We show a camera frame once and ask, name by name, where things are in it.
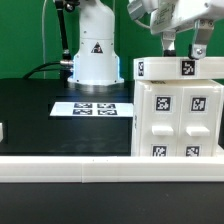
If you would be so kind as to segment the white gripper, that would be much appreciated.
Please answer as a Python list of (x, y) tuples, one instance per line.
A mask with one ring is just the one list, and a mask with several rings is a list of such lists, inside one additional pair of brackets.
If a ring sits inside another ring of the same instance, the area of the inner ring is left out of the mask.
[(200, 60), (206, 56), (207, 45), (214, 30), (214, 21), (224, 19), (224, 0), (161, 0), (151, 13), (151, 33), (161, 34), (164, 57), (175, 57), (177, 32), (192, 29), (189, 57)]

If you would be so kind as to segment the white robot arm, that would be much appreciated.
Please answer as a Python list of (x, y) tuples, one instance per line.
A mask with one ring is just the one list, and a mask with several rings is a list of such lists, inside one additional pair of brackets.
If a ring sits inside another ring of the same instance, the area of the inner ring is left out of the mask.
[[(115, 15), (100, 0), (80, 1), (80, 45), (73, 58), (69, 82), (81, 87), (108, 87), (121, 84), (119, 58), (114, 51)], [(147, 28), (161, 37), (164, 55), (134, 60), (136, 76), (149, 80), (179, 78), (175, 36), (193, 29), (194, 39), (188, 62), (206, 64), (207, 45), (214, 23), (224, 19), (224, 0), (129, 0), (130, 18), (139, 22), (148, 14)]]

